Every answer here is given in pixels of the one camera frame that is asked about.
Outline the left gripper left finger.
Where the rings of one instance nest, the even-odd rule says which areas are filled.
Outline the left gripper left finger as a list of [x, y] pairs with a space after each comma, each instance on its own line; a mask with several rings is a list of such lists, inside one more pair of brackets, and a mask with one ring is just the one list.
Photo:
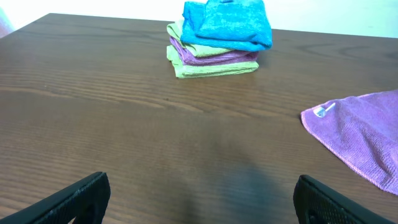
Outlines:
[[1, 219], [1, 224], [101, 224], [111, 196], [108, 176], [95, 172]]

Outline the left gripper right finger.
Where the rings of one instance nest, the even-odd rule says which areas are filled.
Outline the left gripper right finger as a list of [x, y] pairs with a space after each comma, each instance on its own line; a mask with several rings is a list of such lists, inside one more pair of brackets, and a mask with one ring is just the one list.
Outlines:
[[394, 224], [309, 175], [301, 175], [293, 202], [300, 224]]

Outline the purple microfiber cloth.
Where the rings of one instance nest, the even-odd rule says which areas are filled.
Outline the purple microfiber cloth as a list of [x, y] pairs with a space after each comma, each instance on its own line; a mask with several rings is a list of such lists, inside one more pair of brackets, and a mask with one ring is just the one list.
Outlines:
[[397, 90], [330, 100], [302, 111], [300, 118], [350, 169], [397, 194]]

